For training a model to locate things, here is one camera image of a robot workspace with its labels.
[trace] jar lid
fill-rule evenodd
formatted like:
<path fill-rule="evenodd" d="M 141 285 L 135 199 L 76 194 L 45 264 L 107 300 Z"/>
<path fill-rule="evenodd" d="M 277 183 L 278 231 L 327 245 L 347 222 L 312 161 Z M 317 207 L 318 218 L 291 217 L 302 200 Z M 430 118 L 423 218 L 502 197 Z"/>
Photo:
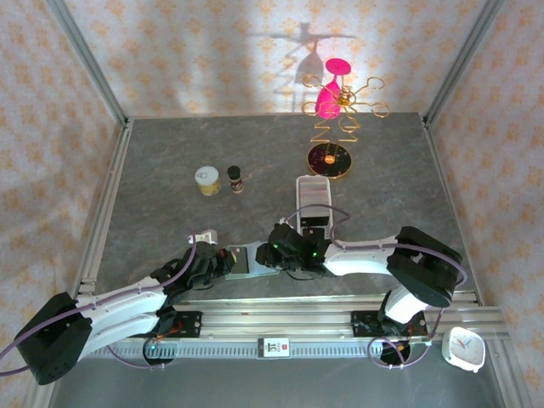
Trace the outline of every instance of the jar lid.
<path fill-rule="evenodd" d="M 204 166 L 196 170 L 195 180 L 200 185 L 210 185 L 218 181 L 218 169 L 212 166 Z"/>
<path fill-rule="evenodd" d="M 237 180 L 241 177 L 240 168 L 238 166 L 230 166 L 227 169 L 227 174 L 229 175 L 229 179 Z"/>

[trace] yellow container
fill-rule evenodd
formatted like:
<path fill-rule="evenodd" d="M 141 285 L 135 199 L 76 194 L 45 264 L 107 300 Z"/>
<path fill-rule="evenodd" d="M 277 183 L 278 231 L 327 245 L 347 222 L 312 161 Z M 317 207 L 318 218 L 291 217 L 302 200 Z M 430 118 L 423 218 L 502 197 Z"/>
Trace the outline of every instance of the yellow container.
<path fill-rule="evenodd" d="M 218 169 L 204 166 L 196 170 L 195 180 L 204 196 L 215 196 L 221 190 Z"/>

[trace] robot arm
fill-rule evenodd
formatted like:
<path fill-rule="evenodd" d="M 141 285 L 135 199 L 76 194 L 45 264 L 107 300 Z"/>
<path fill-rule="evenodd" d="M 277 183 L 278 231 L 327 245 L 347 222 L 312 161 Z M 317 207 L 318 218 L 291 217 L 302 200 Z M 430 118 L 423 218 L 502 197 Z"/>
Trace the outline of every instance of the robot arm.
<path fill-rule="evenodd" d="M 461 259 L 447 246 L 412 227 L 404 227 L 397 236 L 380 241 L 339 241 L 335 245 L 325 239 L 303 238 L 288 224 L 277 224 L 268 242 L 258 248 L 256 261 L 274 269 L 303 269 L 317 276 L 392 275 L 401 286 L 386 295 L 372 330 L 377 328 L 383 335 L 398 334 L 414 314 L 427 306 L 447 307 L 457 279 L 457 271 L 451 265 L 424 253 L 396 247 L 403 243 L 440 251 L 456 261 Z M 214 245 L 200 241 L 186 272 L 177 280 L 159 286 L 175 276 L 189 257 L 190 250 L 140 282 L 105 295 L 73 300 L 64 292 L 52 297 L 17 337 L 64 312 L 81 311 L 37 331 L 17 345 L 38 384 L 57 380 L 86 355 L 125 337 L 167 333 L 176 317 L 172 306 L 184 293 L 194 285 L 208 285 L 228 274 L 235 265 L 229 251 L 217 250 Z M 116 295 L 112 301 L 88 307 L 112 295 Z"/>
<path fill-rule="evenodd" d="M 403 248 L 402 244 L 440 252 L 459 262 L 461 256 L 414 227 L 380 241 L 331 243 L 302 237 L 289 224 L 277 224 L 257 253 L 260 264 L 285 270 L 302 269 L 316 276 L 346 274 L 392 275 L 401 286 L 388 293 L 382 304 L 382 326 L 395 330 L 428 306 L 448 307 L 458 270 L 451 264 Z"/>
<path fill-rule="evenodd" d="M 228 274 L 235 263 L 229 251 L 197 242 L 189 268 L 174 282 L 160 287 L 187 264 L 190 252 L 117 291 L 80 296 L 77 300 L 66 292 L 53 296 L 16 337 L 55 316 L 74 309 L 81 311 L 44 327 L 17 345 L 37 383 L 56 381 L 86 355 L 123 338 L 148 332 L 167 333 L 177 314 L 172 305 L 194 285 L 208 285 Z M 112 296 L 114 299 L 98 305 Z"/>

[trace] label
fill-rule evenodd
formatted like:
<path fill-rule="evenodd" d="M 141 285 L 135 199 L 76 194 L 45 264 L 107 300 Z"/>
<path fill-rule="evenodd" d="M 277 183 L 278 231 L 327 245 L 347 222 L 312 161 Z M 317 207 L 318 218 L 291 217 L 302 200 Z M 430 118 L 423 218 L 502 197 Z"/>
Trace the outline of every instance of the label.
<path fill-rule="evenodd" d="M 231 181 L 230 188 L 232 189 L 232 192 L 235 194 L 241 193 L 244 190 L 244 186 L 241 183 L 241 179 L 239 179 L 238 181 Z"/>
<path fill-rule="evenodd" d="M 291 356 L 289 337 L 258 339 L 258 356 L 262 359 L 285 359 Z"/>

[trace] white lid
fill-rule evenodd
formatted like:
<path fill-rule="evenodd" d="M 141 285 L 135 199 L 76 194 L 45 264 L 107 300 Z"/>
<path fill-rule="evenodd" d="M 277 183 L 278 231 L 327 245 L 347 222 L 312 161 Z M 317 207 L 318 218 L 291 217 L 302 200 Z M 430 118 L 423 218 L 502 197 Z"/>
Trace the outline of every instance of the white lid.
<path fill-rule="evenodd" d="M 200 185 L 210 185 L 218 181 L 218 169 L 212 166 L 204 166 L 196 170 L 195 180 Z"/>

